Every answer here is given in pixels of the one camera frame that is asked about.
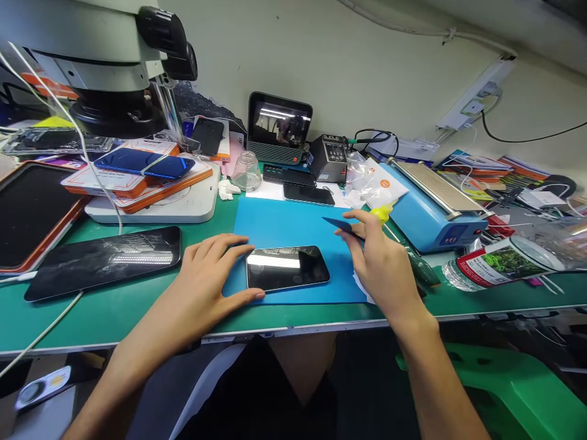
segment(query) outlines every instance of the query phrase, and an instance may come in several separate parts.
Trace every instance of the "bottle label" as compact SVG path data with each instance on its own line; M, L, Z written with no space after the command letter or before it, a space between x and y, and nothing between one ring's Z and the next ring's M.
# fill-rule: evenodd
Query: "bottle label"
M518 251L509 239L457 258L457 266L475 284L498 284L552 273Z

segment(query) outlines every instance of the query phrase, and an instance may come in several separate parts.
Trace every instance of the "green chair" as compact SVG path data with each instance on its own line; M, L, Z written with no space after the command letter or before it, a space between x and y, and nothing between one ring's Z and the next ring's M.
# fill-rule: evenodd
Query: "green chair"
M587 407L534 357L473 345L445 346L492 439L587 439ZM403 355L396 361L407 369Z

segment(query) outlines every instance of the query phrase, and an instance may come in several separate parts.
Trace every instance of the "blue silicone mat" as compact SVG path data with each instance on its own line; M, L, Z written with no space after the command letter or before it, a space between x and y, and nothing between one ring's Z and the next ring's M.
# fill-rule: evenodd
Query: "blue silicone mat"
M261 304L366 303L353 279L353 262L347 245L334 235L336 228L322 217L342 218L343 208L321 207L280 200L239 197L234 233L248 235L258 249L318 246L328 271L326 284L267 293ZM223 295L246 289L245 259L233 267Z

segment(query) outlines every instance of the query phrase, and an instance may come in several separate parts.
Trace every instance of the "green workbench mat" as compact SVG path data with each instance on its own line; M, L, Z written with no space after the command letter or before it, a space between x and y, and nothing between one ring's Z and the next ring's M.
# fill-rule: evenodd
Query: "green workbench mat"
M218 199L211 220L201 224L179 225L182 229L182 245L185 247L212 235L232 232L237 204L238 196L233 201L222 202ZM124 232L161 226L125 226ZM394 225L390 227L399 233ZM116 226L101 225L86 218L74 225L64 242L103 238L116 233ZM88 347L120 342L173 281L178 270L84 294L37 348ZM435 268L435 271L440 273L440 267ZM566 295L553 295L543 287L533 288L524 282L469 293L443 281L439 287L427 289L424 302L437 317L587 304L583 287L587 274L563 274L552 276L552 279L565 290ZM45 304L29 304L23 299L27 286L28 283L22 283L0 288L0 352L22 350L28 346L72 300L65 298ZM370 304L252 306L233 314L213 329L212 333L253 332L380 319L383 319L383 315L377 306Z

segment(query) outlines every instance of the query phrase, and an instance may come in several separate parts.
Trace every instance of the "white wall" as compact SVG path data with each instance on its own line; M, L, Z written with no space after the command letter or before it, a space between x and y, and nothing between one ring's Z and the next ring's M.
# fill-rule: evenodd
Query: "white wall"
M361 5L389 21L446 26L452 19L407 0ZM351 137L360 128L389 129L433 140L436 122L499 55L464 40L401 34L377 26L335 0L160 0L179 15L198 58L198 91L246 121L254 90L310 103L310 139ZM587 120L587 78L531 53L520 53L502 83L504 98L488 116L493 132L525 139ZM587 128L528 144L491 141L476 124L455 148L499 157L510 153L587 186Z

